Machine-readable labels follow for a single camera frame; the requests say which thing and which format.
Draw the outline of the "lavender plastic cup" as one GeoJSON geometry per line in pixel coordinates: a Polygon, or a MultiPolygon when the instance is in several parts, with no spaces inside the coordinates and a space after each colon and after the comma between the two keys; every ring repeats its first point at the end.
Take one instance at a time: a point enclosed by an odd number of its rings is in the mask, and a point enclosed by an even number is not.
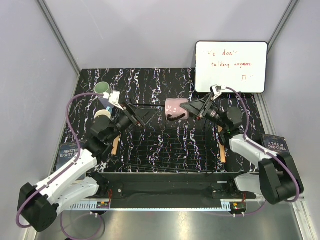
{"type": "Polygon", "coordinates": [[[98,97],[100,103],[103,105],[103,107],[106,109],[108,107],[112,108],[113,105],[109,103],[109,99],[103,98],[103,97],[98,97]]]}

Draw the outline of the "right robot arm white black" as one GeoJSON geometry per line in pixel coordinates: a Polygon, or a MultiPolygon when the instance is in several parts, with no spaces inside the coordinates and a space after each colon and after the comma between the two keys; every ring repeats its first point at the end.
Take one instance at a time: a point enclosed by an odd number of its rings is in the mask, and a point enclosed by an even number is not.
{"type": "Polygon", "coordinates": [[[297,166],[289,153],[272,151],[250,139],[240,129],[243,114],[237,107],[221,111],[214,102],[214,95],[207,94],[196,101],[180,104],[193,118],[206,119],[222,128],[219,142],[230,151],[244,157],[257,169],[257,174],[242,173],[227,185],[228,195],[239,198],[244,192],[262,195],[275,205],[282,201],[296,201],[304,192],[297,166]]]}

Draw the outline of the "mauve ceramic mug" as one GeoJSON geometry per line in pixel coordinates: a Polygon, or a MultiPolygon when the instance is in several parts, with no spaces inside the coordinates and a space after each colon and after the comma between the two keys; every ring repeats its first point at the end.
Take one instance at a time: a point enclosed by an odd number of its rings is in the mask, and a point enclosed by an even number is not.
{"type": "Polygon", "coordinates": [[[165,101],[165,117],[168,121],[174,122],[187,120],[189,113],[180,105],[187,103],[186,98],[167,98],[165,101]]]}

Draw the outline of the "light blue ceramic mug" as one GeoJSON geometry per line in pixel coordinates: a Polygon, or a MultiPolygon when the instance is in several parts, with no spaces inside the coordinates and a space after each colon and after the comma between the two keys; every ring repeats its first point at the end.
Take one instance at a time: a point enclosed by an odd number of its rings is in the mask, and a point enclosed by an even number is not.
{"type": "Polygon", "coordinates": [[[109,119],[112,119],[112,112],[113,112],[113,108],[111,108],[111,107],[107,107],[106,109],[98,110],[94,115],[94,119],[101,117],[101,116],[105,116],[105,117],[108,117],[109,119]]]}

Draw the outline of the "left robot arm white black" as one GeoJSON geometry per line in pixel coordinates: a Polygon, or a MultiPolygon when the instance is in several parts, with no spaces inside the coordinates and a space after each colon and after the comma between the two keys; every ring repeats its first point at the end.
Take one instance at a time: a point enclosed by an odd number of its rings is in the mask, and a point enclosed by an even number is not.
{"type": "Polygon", "coordinates": [[[157,109],[123,103],[116,118],[99,115],[94,118],[89,137],[71,160],[35,185],[29,182],[19,191],[16,224],[37,232],[46,230],[68,207],[87,197],[103,198],[108,193],[108,180],[99,173],[91,173],[79,183],[75,181],[97,166],[112,151],[114,140],[130,126],[145,127],[157,109]]]}

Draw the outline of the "green plastic cup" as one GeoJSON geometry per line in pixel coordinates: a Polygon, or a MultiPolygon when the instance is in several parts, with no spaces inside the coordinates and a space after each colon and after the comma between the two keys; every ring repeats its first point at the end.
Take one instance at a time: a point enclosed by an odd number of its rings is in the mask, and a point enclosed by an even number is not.
{"type": "Polygon", "coordinates": [[[100,99],[109,99],[112,93],[111,87],[107,82],[99,82],[94,87],[94,92],[100,99]]]}

